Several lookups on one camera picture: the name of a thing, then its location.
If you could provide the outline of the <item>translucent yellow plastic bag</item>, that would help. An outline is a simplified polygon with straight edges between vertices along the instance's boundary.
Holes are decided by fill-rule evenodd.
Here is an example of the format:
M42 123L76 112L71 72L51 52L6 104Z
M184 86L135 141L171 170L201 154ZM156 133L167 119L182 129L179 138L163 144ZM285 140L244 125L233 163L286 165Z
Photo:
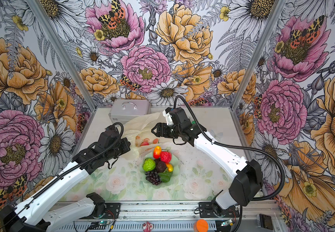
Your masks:
M135 160L140 156L153 151L157 145L166 147L172 140L157 137L151 130L159 122L165 122L161 112L148 114L132 119L124 125L123 137L126 137L131 143L130 151L124 157L126 160Z

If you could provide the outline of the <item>crinkled red fruit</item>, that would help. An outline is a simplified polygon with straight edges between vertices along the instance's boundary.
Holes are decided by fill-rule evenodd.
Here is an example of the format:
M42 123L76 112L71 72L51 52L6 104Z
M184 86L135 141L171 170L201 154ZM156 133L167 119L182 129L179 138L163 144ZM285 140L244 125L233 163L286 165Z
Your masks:
M170 163L171 159L172 159L172 154L170 152L167 151L162 151L160 153L160 160L164 163Z

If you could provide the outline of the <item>light green wavy plate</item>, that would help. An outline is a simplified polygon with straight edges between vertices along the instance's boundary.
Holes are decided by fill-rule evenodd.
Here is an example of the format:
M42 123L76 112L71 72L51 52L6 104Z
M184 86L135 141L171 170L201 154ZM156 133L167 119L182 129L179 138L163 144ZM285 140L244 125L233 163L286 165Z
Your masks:
M170 158L169 162L154 157L154 153L150 152L142 159L139 168L142 174L141 180L155 189L172 185L180 174L178 158L167 150L162 152L165 153L165 158Z

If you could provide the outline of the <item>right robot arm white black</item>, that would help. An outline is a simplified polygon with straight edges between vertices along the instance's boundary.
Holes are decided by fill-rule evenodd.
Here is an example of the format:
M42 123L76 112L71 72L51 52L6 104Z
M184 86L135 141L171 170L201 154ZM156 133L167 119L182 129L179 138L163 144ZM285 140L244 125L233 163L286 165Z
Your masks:
M221 190L212 200L211 210L221 216L232 206L247 206L262 187L262 172L255 161L248 161L229 149L216 144L216 140L200 124L157 123L151 132L156 137L181 138L207 154L232 178L230 187Z

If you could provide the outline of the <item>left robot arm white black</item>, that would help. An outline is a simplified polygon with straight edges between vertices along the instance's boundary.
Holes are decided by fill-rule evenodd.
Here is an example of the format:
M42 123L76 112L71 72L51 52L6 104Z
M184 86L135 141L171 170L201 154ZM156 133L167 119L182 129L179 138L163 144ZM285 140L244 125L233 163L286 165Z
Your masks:
M117 160L130 151L126 139L99 139L95 147L81 150L67 167L50 182L16 206L0 211L0 228L4 232L53 232L85 217L101 218L107 215L105 200L93 192L76 203L60 210L51 208L74 186L90 176L109 160Z

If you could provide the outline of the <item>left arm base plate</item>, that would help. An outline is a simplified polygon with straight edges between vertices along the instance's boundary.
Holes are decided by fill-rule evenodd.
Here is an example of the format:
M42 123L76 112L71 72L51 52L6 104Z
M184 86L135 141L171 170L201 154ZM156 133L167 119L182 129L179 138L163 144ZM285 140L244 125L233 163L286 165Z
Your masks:
M120 203L104 203L96 205L94 211L81 219L118 219L121 211Z

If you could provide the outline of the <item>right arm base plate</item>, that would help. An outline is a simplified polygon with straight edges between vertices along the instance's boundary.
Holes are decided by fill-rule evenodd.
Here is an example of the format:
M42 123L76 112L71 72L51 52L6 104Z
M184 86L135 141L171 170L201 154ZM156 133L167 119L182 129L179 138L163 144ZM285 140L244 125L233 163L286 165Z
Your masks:
M237 218L240 215L234 206L222 209L213 202L199 202L194 214L199 215L201 218Z

